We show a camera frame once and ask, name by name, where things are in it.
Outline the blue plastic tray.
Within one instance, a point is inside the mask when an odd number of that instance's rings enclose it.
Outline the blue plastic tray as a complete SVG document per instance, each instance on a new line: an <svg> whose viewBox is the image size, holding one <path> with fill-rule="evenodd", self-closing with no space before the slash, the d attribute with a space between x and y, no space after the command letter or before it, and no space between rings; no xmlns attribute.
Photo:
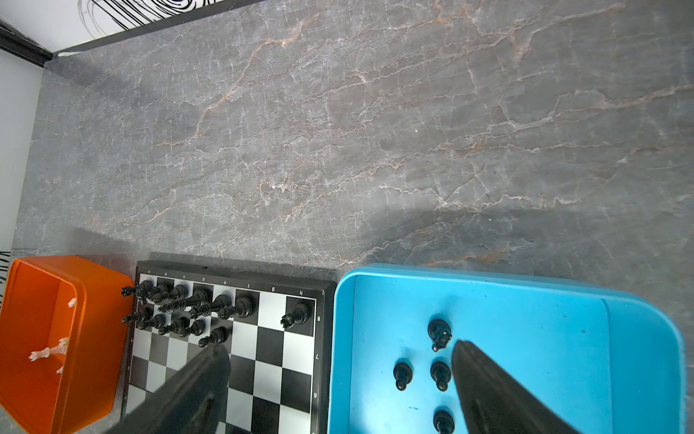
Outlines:
<svg viewBox="0 0 694 434"><path fill-rule="evenodd" d="M373 264L335 293L331 433L431 433L437 410L466 431L455 387L437 389L428 325L444 319L583 433L683 433L685 345L661 310L574 280ZM407 362L404 392L393 368Z"/></svg>

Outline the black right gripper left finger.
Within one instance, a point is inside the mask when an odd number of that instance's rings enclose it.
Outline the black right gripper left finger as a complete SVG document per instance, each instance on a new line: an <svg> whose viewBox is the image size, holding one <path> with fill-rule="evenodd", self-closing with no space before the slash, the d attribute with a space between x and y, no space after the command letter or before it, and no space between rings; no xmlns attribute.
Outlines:
<svg viewBox="0 0 694 434"><path fill-rule="evenodd" d="M216 432L230 373L226 348L209 345L109 432Z"/></svg>

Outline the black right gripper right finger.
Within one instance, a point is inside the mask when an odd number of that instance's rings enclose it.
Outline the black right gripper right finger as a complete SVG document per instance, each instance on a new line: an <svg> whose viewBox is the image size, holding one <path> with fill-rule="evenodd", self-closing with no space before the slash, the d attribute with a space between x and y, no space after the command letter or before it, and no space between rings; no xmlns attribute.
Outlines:
<svg viewBox="0 0 694 434"><path fill-rule="evenodd" d="M470 341L457 341L452 373L470 433L575 433Z"/></svg>

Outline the black chess piece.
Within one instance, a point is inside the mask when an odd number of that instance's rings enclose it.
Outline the black chess piece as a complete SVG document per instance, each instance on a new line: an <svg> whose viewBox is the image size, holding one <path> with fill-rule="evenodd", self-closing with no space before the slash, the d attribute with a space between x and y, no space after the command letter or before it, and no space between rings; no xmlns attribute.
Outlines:
<svg viewBox="0 0 694 434"><path fill-rule="evenodd" d="M445 349L451 341L452 330L444 319L435 318L428 325L428 336L432 341L432 350L437 353Z"/></svg>

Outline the black rook on board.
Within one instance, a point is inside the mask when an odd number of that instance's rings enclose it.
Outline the black rook on board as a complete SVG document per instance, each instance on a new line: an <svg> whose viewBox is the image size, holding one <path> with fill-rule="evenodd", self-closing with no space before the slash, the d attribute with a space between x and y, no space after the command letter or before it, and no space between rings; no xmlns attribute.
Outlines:
<svg viewBox="0 0 694 434"><path fill-rule="evenodd" d="M294 326L303 325L307 323L312 313L309 305L304 302L297 303L293 309L282 316L280 319L280 324L283 329L289 330Z"/></svg>

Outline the black pawn in tray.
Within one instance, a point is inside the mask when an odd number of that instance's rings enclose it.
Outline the black pawn in tray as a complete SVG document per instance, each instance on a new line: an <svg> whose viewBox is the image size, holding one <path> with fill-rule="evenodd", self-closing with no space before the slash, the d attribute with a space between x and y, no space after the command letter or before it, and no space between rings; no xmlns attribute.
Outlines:
<svg viewBox="0 0 694 434"><path fill-rule="evenodd" d="M447 410L435 412L433 425L438 434L453 434L455 431L455 421Z"/></svg>
<svg viewBox="0 0 694 434"><path fill-rule="evenodd" d="M413 371L407 362L397 362L393 368L396 388L404 392L413 379Z"/></svg>
<svg viewBox="0 0 694 434"><path fill-rule="evenodd" d="M443 361L435 361L431 365L430 375L437 385L437 389L441 392L446 392L452 379L452 373L448 365Z"/></svg>

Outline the orange plastic tray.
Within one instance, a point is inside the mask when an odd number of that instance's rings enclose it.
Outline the orange plastic tray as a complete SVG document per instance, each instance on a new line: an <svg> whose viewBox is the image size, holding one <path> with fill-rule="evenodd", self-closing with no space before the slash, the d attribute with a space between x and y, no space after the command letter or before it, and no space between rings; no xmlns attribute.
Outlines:
<svg viewBox="0 0 694 434"><path fill-rule="evenodd" d="M1 308L1 404L28 433L73 433L110 414L132 309L129 276L77 256L9 269Z"/></svg>

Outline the black white chess board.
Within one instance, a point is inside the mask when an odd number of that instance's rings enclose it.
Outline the black white chess board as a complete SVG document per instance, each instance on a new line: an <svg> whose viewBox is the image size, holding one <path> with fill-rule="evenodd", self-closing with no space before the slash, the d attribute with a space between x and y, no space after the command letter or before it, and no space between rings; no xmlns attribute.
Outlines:
<svg viewBox="0 0 694 434"><path fill-rule="evenodd" d="M245 318L222 319L217 312L200 316L205 329L198 335L134 328L123 416L200 354L201 340L223 327L231 373L217 432L327 431L335 282L156 260L137 264L136 282L179 286L189 295L205 290L211 299L247 298L253 311ZM280 319L299 302L309 305L309 320L283 329Z"/></svg>

